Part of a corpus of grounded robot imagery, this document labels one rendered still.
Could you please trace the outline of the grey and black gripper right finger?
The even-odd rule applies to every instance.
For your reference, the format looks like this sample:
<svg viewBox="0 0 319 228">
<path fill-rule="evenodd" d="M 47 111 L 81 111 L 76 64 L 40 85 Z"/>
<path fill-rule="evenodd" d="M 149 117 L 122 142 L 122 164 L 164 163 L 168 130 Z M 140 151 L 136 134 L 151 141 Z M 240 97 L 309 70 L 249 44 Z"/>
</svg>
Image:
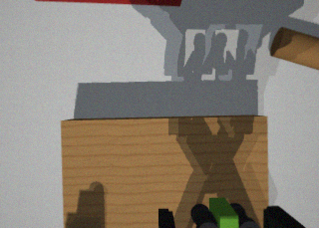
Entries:
<svg viewBox="0 0 319 228">
<path fill-rule="evenodd" d="M 263 210 L 263 228 L 305 228 L 279 206 L 267 206 Z"/>
</svg>

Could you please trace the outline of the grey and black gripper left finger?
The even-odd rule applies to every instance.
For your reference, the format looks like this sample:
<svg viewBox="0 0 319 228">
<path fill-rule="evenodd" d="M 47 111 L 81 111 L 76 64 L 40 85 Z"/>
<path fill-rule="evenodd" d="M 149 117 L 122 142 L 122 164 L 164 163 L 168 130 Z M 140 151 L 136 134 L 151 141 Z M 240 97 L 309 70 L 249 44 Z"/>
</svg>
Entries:
<svg viewBox="0 0 319 228">
<path fill-rule="evenodd" d="M 175 228 L 172 211 L 159 209 L 159 228 Z"/>
</svg>

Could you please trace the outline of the light wooden board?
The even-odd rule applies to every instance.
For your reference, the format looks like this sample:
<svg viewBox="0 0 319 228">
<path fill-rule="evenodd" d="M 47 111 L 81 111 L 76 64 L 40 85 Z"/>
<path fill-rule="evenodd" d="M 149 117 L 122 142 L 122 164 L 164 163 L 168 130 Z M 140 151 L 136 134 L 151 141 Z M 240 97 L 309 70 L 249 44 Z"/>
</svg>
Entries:
<svg viewBox="0 0 319 228">
<path fill-rule="evenodd" d="M 101 228 L 196 228 L 190 211 L 209 198 L 238 203 L 263 228 L 268 206 L 264 115 L 61 120 L 64 228 L 101 217 Z"/>
</svg>

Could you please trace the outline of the small light wooden block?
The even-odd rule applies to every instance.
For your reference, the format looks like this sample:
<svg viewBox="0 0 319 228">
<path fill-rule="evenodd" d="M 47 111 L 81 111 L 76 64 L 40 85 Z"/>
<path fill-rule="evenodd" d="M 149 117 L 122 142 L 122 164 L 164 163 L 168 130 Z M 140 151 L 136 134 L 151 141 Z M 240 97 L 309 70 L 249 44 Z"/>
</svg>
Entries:
<svg viewBox="0 0 319 228">
<path fill-rule="evenodd" d="M 69 228 L 101 228 L 101 217 L 76 217 Z"/>
</svg>

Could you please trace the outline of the mallet with black head and wooden handle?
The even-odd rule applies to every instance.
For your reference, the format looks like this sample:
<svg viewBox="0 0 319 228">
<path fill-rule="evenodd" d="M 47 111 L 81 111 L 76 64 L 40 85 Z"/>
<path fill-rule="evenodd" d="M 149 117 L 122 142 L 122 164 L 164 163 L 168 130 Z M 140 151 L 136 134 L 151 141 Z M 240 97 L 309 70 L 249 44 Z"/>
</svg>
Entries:
<svg viewBox="0 0 319 228">
<path fill-rule="evenodd" d="M 281 27 L 272 41 L 270 56 L 319 70 L 319 38 Z"/>
</svg>

